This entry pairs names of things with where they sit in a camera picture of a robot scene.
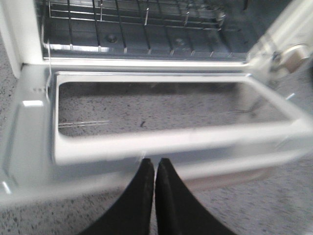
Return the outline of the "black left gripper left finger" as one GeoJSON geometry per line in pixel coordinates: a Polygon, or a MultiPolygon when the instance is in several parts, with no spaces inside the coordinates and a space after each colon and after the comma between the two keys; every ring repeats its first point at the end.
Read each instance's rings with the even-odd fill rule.
{"type": "Polygon", "coordinates": [[[81,235],[148,235],[154,194],[155,171],[143,159],[132,181],[118,200],[81,235]]]}

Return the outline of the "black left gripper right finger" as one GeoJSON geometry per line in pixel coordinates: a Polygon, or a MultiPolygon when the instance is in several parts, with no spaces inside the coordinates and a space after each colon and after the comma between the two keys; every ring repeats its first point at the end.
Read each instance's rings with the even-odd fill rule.
{"type": "Polygon", "coordinates": [[[234,234],[201,205],[167,158],[156,174],[156,219],[159,235],[234,234]]]}

